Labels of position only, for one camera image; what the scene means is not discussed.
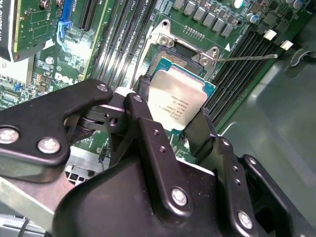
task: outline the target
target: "metal bracket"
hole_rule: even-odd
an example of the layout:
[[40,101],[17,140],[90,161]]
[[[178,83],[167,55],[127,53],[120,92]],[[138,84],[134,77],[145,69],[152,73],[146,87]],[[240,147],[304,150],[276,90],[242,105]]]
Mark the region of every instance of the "metal bracket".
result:
[[162,20],[159,23],[159,25],[156,28],[154,28],[153,31],[149,31],[148,40],[144,47],[143,54],[141,55],[139,66],[136,70],[138,71],[140,66],[142,65],[151,44],[160,44],[162,46],[171,48],[174,46],[175,42],[197,53],[197,55],[194,56],[192,60],[197,63],[200,63],[204,67],[204,69],[207,71],[207,74],[204,78],[208,79],[208,77],[212,74],[212,72],[215,69],[216,62],[214,59],[217,59],[219,56],[219,48],[212,47],[209,51],[204,52],[196,48],[192,44],[187,43],[186,41],[180,39],[179,37],[171,33],[171,22],[168,19]]

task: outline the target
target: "cable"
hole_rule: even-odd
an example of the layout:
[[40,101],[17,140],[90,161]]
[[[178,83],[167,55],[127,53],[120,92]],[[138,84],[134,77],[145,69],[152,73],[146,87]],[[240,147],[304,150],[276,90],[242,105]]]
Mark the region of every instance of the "cable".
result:
[[28,218],[25,219],[25,221],[24,221],[24,223],[23,223],[23,225],[22,225],[22,227],[21,227],[21,229],[20,229],[20,232],[19,232],[18,237],[23,237],[24,232],[25,232],[25,230],[26,230],[26,227],[27,227],[29,221],[30,221],[30,220],[29,220]]

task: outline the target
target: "motherboard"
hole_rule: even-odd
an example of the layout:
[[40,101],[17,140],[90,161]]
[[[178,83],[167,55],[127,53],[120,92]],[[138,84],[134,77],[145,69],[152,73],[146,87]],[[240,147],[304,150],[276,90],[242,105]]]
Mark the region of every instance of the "motherboard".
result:
[[[303,0],[3,2],[0,109],[91,78],[113,90],[134,89],[139,76],[147,75],[152,82],[152,114],[164,116],[159,122],[175,155],[195,162],[182,132],[185,126],[204,107],[219,130],[276,58],[292,47],[293,38],[312,16],[309,4]],[[107,133],[96,132],[75,146],[108,157],[108,144]]]

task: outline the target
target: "pcie slot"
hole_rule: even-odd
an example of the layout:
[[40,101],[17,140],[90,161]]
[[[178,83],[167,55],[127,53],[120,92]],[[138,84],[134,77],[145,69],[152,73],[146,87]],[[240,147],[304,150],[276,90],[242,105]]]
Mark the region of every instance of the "pcie slot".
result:
[[83,10],[82,10],[82,14],[80,17],[80,22],[79,22],[79,29],[83,29],[84,28],[84,23],[86,21],[86,17],[89,11],[89,4],[92,0],[85,0],[84,1],[84,5],[83,5]]
[[84,31],[89,31],[91,29],[97,3],[97,0],[85,0],[79,22],[80,29],[83,29]]
[[63,12],[60,18],[62,22],[68,21],[72,5],[73,5],[73,0],[65,0],[64,6],[63,6]]

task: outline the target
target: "connector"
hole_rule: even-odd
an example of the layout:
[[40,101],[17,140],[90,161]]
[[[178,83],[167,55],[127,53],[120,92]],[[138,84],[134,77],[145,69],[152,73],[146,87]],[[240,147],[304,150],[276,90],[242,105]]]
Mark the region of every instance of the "connector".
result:
[[66,22],[69,20],[70,12],[73,6],[73,0],[65,0],[63,12],[61,14],[60,21]]

